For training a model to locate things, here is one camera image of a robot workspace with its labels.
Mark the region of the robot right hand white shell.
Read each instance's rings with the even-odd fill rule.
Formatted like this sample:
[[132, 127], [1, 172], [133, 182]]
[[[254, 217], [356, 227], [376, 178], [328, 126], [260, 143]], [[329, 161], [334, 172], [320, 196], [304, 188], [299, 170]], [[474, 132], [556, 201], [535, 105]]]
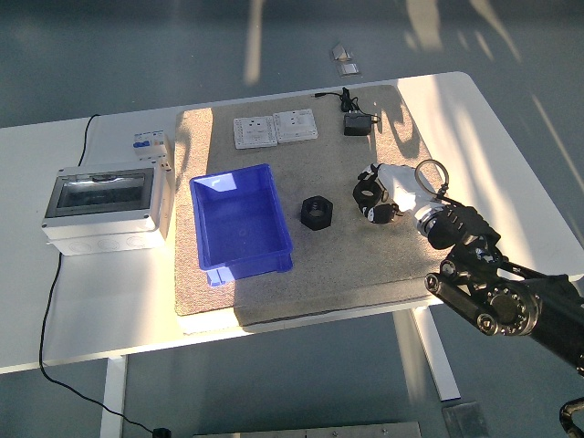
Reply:
[[373, 163], [358, 176], [352, 195], [373, 224], [388, 224], [397, 215], [411, 214], [418, 225], [427, 225], [443, 205], [424, 183], [429, 182], [413, 167]]

